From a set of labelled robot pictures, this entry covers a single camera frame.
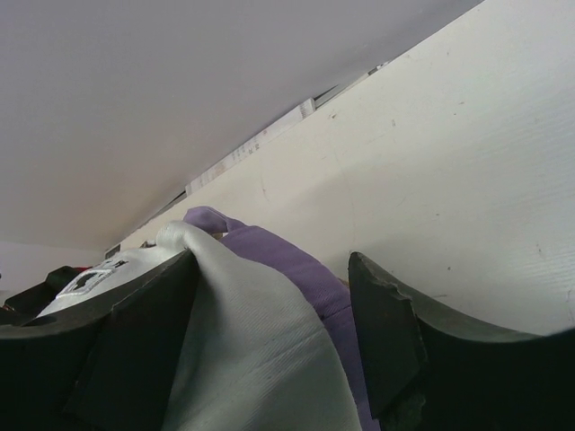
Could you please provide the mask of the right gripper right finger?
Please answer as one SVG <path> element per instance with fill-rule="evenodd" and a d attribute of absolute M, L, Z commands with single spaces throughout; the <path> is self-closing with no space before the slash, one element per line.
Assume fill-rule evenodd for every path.
<path fill-rule="evenodd" d="M 497 326 L 349 256 L 371 416 L 384 430 L 571 430 L 574 332 Z"/>

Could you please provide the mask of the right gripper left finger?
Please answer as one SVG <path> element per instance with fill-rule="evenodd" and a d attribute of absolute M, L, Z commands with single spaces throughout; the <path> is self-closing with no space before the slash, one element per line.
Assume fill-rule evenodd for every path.
<path fill-rule="evenodd" d="M 61 311 L 40 313 L 42 286 L 4 305 L 2 429 L 160 429 L 198 283 L 183 251 Z"/>

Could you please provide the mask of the purple baseball cap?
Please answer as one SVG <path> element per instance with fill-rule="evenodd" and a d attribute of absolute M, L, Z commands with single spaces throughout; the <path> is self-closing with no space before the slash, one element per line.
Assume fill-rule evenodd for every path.
<path fill-rule="evenodd" d="M 338 352 L 361 427 L 378 430 L 380 425 L 370 413 L 349 288 L 319 260 L 257 225 L 244 224 L 212 207 L 191 208 L 183 221 L 206 233 L 223 234 L 222 243 L 236 255 L 276 269 L 297 286 Z"/>

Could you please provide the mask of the white baseball cap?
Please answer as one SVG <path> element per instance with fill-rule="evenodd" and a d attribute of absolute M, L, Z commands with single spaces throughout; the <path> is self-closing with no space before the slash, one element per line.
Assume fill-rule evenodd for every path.
<path fill-rule="evenodd" d="M 199 284 L 164 416 L 166 430 L 358 430 L 356 392 L 328 330 L 280 271 L 172 222 L 150 249 L 119 253 L 43 310 L 77 310 L 189 251 Z"/>

